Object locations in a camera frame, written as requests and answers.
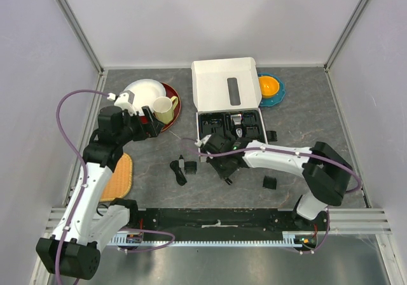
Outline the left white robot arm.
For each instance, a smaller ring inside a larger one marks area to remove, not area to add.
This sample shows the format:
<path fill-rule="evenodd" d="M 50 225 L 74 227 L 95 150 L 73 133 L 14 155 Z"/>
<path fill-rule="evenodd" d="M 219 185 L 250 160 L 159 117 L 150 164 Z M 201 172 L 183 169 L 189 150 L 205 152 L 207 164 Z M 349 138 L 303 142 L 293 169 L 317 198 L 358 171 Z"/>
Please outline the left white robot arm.
<path fill-rule="evenodd" d="M 82 169 L 65 213 L 51 237 L 40 238 L 36 252 L 47 271 L 56 277 L 90 280 L 109 241 L 124 228 L 139 224 L 137 202 L 115 198 L 107 212 L 93 222 L 102 193 L 123 156 L 124 145 L 157 137 L 164 127 L 143 107 L 144 116 L 117 106 L 99 111 L 97 128 L 80 155 Z"/>

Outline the white paper plate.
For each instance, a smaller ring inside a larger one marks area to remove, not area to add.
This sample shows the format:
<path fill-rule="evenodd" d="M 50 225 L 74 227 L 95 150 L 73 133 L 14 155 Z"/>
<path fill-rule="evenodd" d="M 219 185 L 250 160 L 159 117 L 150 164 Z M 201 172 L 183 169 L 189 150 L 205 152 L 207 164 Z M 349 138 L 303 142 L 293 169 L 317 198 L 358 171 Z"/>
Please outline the white paper plate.
<path fill-rule="evenodd" d="M 166 96 L 166 89 L 162 83 L 152 79 L 141 79 L 129 84 L 123 91 L 129 94 L 134 111 L 144 116 L 142 107 L 148 106 L 153 112 L 153 103 L 159 97 Z"/>

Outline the woven bamboo tray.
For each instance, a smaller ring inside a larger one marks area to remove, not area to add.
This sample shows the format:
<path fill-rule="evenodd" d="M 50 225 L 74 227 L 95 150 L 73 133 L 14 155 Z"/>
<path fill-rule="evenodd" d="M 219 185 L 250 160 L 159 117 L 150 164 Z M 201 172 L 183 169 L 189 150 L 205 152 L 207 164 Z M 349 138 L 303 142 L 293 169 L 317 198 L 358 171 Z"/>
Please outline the woven bamboo tray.
<path fill-rule="evenodd" d="M 125 197 L 132 187 L 132 173 L 132 158 L 124 153 L 119 159 L 111 179 L 102 192 L 100 202 L 110 202 L 116 198 Z"/>

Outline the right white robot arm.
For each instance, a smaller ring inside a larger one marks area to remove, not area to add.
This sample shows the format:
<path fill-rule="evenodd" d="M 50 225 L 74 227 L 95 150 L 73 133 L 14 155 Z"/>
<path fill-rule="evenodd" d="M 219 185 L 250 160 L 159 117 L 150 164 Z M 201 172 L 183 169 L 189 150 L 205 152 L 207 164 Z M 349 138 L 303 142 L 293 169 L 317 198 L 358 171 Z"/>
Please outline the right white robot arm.
<path fill-rule="evenodd" d="M 289 148 L 249 138 L 232 141 L 211 134 L 198 141 L 197 146 L 223 179 L 240 168 L 277 170 L 304 179 L 309 191 L 300 197 L 291 214 L 291 222 L 299 230 L 311 226 L 326 207 L 340 206 L 350 182 L 348 171 L 352 167 L 324 142 Z"/>

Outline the pale yellow mug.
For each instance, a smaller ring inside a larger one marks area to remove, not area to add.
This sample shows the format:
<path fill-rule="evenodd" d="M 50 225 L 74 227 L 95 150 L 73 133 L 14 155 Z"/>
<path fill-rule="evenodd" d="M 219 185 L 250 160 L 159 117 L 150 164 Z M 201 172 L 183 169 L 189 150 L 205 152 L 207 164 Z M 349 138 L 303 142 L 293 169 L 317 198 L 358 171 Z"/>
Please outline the pale yellow mug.
<path fill-rule="evenodd" d="M 177 96 L 158 97 L 153 103 L 155 117 L 164 124 L 169 124 L 175 117 L 175 108 L 179 104 Z"/>

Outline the black silver hair clipper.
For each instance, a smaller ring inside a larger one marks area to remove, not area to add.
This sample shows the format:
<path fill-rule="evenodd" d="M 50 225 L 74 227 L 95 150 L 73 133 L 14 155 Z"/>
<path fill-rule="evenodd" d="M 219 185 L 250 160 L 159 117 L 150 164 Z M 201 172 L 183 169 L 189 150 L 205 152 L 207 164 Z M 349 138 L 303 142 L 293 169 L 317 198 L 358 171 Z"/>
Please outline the black silver hair clipper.
<path fill-rule="evenodd" d="M 237 138 L 243 137 L 243 126 L 242 126 L 242 114 L 232 114 L 230 116 L 231 122 L 233 123 L 233 129 Z"/>

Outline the dark red round tray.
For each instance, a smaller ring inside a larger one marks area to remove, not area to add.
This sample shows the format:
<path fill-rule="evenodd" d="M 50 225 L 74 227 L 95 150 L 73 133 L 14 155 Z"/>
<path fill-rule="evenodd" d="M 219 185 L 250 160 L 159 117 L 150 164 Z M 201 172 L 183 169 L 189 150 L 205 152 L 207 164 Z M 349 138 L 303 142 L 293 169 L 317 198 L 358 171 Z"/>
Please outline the dark red round tray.
<path fill-rule="evenodd" d="M 181 111 L 179 94 L 166 83 L 152 79 L 137 80 L 129 84 L 115 100 L 114 105 L 126 110 L 130 115 L 143 117 L 142 107 L 148 107 L 155 118 L 165 124 L 166 131 L 177 119 Z"/>

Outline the small oil bottle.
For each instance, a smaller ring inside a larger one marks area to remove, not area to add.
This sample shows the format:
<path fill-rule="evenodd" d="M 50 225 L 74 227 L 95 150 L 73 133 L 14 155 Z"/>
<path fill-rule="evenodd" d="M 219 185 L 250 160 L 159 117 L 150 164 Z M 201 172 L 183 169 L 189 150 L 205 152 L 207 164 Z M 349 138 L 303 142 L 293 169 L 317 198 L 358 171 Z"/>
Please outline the small oil bottle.
<path fill-rule="evenodd" d="M 182 155 L 179 156 L 178 163 L 179 163 L 179 168 L 183 169 L 184 168 L 184 157 Z"/>

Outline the teal scalloped plate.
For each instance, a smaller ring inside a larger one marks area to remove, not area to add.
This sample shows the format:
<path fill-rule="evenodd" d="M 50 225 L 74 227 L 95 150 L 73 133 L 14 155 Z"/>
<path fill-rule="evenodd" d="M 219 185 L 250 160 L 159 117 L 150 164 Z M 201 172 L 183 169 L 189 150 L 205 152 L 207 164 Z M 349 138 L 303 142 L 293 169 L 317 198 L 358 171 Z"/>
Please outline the teal scalloped plate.
<path fill-rule="evenodd" d="M 285 84 L 269 73 L 258 73 L 262 99 L 260 107 L 273 107 L 281 103 L 286 95 Z"/>

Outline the orange bowl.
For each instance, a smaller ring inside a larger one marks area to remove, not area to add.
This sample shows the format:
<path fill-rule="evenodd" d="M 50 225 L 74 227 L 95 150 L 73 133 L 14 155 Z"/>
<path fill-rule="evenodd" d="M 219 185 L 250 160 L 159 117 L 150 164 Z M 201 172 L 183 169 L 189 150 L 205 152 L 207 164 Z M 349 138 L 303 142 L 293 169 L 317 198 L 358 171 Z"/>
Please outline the orange bowl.
<path fill-rule="evenodd" d="M 270 99 L 280 90 L 280 83 L 276 78 L 272 76 L 260 76 L 258 79 L 262 98 Z"/>

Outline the white clipper kit box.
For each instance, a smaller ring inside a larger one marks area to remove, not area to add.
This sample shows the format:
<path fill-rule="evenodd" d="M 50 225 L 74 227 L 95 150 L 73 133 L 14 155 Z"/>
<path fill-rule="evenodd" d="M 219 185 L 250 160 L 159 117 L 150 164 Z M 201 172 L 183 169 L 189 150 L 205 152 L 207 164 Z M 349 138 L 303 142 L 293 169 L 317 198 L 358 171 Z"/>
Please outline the white clipper kit box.
<path fill-rule="evenodd" d="M 259 110 L 262 96 L 252 57 L 198 60 L 192 62 L 191 72 L 199 138 L 213 133 L 236 138 L 230 116 L 241 114 L 243 136 L 246 126 L 253 126 L 259 132 L 249 136 L 268 141 Z"/>

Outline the black comb guard attachment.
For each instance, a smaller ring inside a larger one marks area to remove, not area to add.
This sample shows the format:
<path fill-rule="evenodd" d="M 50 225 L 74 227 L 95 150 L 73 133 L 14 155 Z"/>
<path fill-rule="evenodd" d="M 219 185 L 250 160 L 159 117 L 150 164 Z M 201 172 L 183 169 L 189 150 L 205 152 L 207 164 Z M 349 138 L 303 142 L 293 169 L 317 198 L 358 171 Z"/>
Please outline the black comb guard attachment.
<path fill-rule="evenodd" d="M 267 130 L 266 138 L 268 142 L 277 142 L 278 141 L 277 132 L 274 130 Z"/>

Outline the black comb guard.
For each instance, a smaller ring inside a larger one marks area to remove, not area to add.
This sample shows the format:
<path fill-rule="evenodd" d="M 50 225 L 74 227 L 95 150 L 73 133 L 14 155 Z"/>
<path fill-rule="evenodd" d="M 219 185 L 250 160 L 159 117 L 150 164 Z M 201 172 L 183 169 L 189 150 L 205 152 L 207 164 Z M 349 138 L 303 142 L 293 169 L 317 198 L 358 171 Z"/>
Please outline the black comb guard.
<path fill-rule="evenodd" d="M 187 175 L 195 175 L 197 173 L 197 162 L 188 161 L 184 163 L 184 171 Z"/>
<path fill-rule="evenodd" d="M 263 187 L 270 190 L 277 189 L 277 178 L 272 176 L 265 176 L 263 178 Z"/>

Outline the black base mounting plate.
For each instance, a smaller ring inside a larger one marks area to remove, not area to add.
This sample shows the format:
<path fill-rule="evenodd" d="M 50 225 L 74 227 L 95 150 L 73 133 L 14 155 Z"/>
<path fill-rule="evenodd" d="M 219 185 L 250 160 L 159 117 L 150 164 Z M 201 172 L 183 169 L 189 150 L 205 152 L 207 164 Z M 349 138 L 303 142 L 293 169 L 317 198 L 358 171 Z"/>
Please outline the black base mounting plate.
<path fill-rule="evenodd" d="M 176 242 L 238 242 L 281 240 L 284 232 L 323 232 L 326 220 L 325 212 L 307 221 L 278 209 L 148 208 L 138 210 L 136 225 L 171 233 Z"/>

